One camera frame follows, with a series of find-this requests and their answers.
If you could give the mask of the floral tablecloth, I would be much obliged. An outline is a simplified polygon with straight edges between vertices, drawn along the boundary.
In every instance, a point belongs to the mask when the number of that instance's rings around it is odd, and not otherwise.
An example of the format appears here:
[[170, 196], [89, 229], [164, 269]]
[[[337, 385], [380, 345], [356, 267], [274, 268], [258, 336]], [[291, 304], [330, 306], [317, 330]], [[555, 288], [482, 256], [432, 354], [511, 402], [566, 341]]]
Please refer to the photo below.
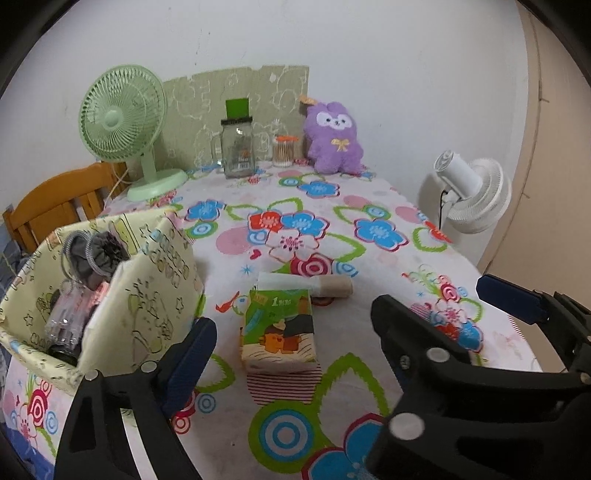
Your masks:
[[[228, 180], [205, 167], [161, 197], [114, 200], [97, 218], [161, 208], [174, 212], [204, 284], [194, 316], [217, 327], [211, 361], [172, 420], [206, 479], [368, 477], [370, 445], [402, 393], [370, 323], [377, 296], [397, 298], [480, 366], [539, 367], [510, 317], [479, 300], [475, 266], [370, 172], [325, 176], [296, 166]], [[312, 308], [315, 369], [245, 370], [240, 329], [262, 272], [352, 279], [352, 296]], [[28, 470], [49, 479], [73, 393], [1, 350], [2, 429]]]

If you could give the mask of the beige rolled cloth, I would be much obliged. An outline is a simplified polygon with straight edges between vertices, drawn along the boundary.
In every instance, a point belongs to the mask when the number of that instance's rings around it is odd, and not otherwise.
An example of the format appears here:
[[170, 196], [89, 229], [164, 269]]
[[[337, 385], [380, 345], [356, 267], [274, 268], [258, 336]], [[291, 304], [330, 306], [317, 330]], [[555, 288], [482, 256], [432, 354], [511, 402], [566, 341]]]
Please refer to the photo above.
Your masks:
[[348, 298], [353, 295], [353, 282], [346, 275], [318, 275], [304, 277], [293, 274], [259, 274], [259, 290], [308, 290], [315, 298]]

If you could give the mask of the clear plastic zip bag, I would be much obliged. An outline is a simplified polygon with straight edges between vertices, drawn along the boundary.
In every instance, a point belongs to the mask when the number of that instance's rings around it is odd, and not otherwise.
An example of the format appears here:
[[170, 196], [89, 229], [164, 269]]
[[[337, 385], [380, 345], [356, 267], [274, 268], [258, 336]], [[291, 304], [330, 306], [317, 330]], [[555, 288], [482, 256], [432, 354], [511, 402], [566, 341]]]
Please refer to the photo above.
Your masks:
[[101, 282], [95, 290], [83, 283], [65, 280], [53, 302], [45, 325], [49, 350], [78, 356], [85, 328], [110, 285]]

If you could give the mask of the beige door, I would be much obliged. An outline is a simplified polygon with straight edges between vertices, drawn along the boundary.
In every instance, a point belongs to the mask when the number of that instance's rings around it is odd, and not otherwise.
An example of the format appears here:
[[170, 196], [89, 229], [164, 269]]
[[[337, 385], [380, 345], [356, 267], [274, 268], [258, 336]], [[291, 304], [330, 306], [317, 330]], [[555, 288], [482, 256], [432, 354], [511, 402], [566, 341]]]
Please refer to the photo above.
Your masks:
[[590, 86], [560, 40], [518, 9], [528, 104], [514, 193], [478, 268], [590, 303]]

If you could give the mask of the yellow cartoon fabric storage box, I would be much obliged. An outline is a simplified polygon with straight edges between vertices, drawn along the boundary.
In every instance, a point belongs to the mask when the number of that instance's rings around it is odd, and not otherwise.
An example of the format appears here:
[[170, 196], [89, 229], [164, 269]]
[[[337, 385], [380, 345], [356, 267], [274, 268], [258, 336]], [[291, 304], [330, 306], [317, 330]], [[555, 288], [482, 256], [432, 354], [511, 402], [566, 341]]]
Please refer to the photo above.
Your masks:
[[[1, 343], [21, 364], [74, 393], [85, 373], [127, 374], [159, 360], [190, 331], [204, 293], [190, 242], [168, 208], [121, 213], [54, 230], [37, 247], [1, 302]], [[61, 256], [69, 234], [107, 232], [130, 258], [116, 274], [83, 334], [81, 355], [69, 365], [49, 355], [45, 335], [51, 293], [64, 286]]]

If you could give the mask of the green tissue pack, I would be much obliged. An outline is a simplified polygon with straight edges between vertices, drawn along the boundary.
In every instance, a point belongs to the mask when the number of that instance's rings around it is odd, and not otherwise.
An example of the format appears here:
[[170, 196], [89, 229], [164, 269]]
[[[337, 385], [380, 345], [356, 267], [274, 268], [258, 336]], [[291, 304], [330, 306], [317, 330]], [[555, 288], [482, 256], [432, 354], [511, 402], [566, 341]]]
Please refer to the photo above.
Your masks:
[[307, 290], [249, 292], [240, 331], [240, 358], [252, 374], [287, 374], [318, 366]]

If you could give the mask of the toothpick jar orange lid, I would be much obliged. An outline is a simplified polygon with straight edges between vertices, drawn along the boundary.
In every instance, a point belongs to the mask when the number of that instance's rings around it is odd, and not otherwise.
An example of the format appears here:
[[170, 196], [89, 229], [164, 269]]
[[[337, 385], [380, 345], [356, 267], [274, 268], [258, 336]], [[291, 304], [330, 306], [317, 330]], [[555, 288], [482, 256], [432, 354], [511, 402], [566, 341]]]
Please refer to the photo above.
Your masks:
[[273, 166], [287, 168], [294, 164], [298, 138], [290, 135], [276, 135], [273, 137]]

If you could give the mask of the white standing fan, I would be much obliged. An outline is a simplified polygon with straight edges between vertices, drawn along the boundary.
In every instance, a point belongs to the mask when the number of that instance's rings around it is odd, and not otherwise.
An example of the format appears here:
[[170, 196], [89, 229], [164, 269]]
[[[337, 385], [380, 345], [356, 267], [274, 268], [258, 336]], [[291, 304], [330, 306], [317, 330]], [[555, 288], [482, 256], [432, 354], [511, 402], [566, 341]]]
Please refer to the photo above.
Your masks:
[[512, 200], [511, 178], [492, 158], [467, 161], [453, 150], [441, 153], [422, 183], [418, 206], [459, 243], [493, 230]]

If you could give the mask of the purple plush toy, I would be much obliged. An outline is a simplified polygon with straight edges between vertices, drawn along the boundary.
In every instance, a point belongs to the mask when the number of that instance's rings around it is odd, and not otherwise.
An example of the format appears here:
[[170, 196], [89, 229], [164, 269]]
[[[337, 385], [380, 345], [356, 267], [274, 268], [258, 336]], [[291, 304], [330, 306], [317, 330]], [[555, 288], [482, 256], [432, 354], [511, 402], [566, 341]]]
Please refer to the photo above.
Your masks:
[[362, 173], [363, 147], [356, 121], [339, 102], [308, 105], [304, 120], [307, 157], [322, 175]]

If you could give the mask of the blue plaid bedding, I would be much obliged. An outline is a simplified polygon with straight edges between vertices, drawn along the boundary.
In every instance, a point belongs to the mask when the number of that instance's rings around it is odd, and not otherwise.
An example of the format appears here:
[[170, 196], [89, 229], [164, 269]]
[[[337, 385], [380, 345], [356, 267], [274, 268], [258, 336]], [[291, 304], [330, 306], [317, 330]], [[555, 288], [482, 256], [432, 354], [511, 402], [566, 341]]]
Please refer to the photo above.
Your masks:
[[8, 233], [6, 225], [0, 228], [0, 293], [4, 297], [12, 281], [28, 260], [19, 244]]

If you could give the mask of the glass jar green lid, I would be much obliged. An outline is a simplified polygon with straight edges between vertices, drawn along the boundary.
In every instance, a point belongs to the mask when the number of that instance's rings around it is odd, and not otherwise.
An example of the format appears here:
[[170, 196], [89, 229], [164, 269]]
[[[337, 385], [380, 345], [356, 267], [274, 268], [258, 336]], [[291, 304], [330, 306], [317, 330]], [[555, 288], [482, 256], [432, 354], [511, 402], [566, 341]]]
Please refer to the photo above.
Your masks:
[[256, 173], [248, 98], [225, 101], [225, 117], [221, 119], [221, 131], [211, 139], [211, 155], [228, 179], [250, 177]]

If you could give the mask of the green desk fan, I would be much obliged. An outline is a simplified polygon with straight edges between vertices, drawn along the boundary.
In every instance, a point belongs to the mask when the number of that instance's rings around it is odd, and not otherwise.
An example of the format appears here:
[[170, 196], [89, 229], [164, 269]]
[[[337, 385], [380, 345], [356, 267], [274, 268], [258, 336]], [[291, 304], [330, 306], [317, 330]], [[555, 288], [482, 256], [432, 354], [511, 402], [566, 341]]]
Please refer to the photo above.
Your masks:
[[188, 179], [179, 168], [159, 169], [154, 145], [167, 112], [163, 83], [140, 65], [120, 65], [99, 76], [87, 90], [79, 110], [78, 129], [96, 158], [121, 163], [137, 160], [142, 176], [131, 183], [133, 202], [162, 196]]

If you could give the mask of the wooden chair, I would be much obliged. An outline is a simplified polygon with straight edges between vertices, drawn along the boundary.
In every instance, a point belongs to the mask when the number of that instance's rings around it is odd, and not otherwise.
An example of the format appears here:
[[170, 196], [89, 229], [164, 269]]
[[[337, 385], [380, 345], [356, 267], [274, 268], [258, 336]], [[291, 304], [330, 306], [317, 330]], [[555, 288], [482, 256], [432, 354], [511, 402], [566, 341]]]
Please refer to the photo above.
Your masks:
[[124, 163], [95, 162], [54, 176], [3, 212], [10, 237], [32, 253], [56, 228], [96, 218], [129, 181]]

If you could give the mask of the green patterned wall board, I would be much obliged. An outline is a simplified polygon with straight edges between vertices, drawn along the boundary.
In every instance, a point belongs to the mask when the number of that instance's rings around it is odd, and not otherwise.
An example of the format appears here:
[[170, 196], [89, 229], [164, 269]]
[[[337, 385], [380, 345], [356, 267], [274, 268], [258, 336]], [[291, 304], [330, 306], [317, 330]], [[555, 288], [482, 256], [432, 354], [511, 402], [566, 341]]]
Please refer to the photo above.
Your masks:
[[307, 66], [239, 67], [178, 77], [164, 83], [167, 114], [154, 145], [156, 165], [197, 168], [213, 163], [211, 139], [221, 131], [225, 101], [246, 98], [253, 117], [256, 159], [269, 160], [276, 135], [300, 137], [304, 114], [300, 97], [308, 93]]

